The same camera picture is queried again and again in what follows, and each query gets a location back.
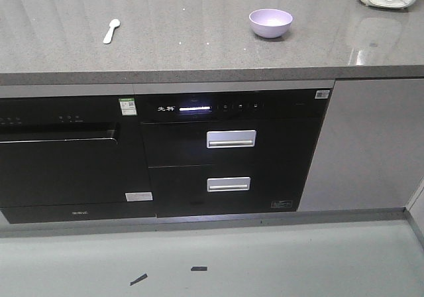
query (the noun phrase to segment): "silver drawer handle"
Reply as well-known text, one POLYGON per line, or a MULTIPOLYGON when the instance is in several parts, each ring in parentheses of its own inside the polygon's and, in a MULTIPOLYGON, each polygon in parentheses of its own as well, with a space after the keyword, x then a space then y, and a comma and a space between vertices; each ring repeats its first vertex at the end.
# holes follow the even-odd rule
POLYGON ((239 186, 210 186, 209 191, 229 191, 229 190, 240 190, 240 191, 247 191, 249 190, 247 184, 240 184, 239 186))
POLYGON ((253 140, 209 141, 209 147, 253 147, 253 140))
POLYGON ((207 179, 208 192, 249 191, 250 177, 207 179))
POLYGON ((208 131, 206 147, 213 148, 245 148, 254 147, 256 130, 208 131))

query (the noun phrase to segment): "plastic spoon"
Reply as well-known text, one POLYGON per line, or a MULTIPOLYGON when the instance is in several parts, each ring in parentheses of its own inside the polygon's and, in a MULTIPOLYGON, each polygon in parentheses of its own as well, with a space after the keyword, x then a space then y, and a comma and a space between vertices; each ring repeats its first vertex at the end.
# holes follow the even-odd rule
POLYGON ((121 25, 121 22, 119 22, 119 19, 113 19, 110 23, 109 23, 109 30, 106 33, 105 38, 103 39, 103 43, 104 44, 109 44, 110 42, 112 42, 112 36, 113 36, 113 31, 119 26, 121 25))

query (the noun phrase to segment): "small bowl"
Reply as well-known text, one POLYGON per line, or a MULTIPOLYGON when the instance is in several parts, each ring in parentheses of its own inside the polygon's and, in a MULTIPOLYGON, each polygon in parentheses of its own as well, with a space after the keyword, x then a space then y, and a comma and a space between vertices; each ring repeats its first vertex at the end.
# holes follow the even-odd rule
POLYGON ((277 9, 260 9, 249 15, 250 27, 259 36, 276 38, 289 29, 293 17, 290 13, 277 9))

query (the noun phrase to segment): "floor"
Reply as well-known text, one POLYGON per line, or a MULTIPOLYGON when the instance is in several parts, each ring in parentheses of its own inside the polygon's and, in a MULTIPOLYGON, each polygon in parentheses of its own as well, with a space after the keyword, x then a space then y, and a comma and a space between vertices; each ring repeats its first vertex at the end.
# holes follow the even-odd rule
POLYGON ((0 274, 4 297, 424 296, 404 220, 1 238, 0 274))

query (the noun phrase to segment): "dishwasher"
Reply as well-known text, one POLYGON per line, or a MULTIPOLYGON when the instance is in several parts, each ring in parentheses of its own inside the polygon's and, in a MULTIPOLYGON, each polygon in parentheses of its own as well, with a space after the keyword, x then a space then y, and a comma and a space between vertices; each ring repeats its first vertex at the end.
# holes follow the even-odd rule
POLYGON ((136 95, 156 215, 295 211, 330 94, 136 95))
POLYGON ((0 99, 9 223, 154 217, 134 97, 0 99))

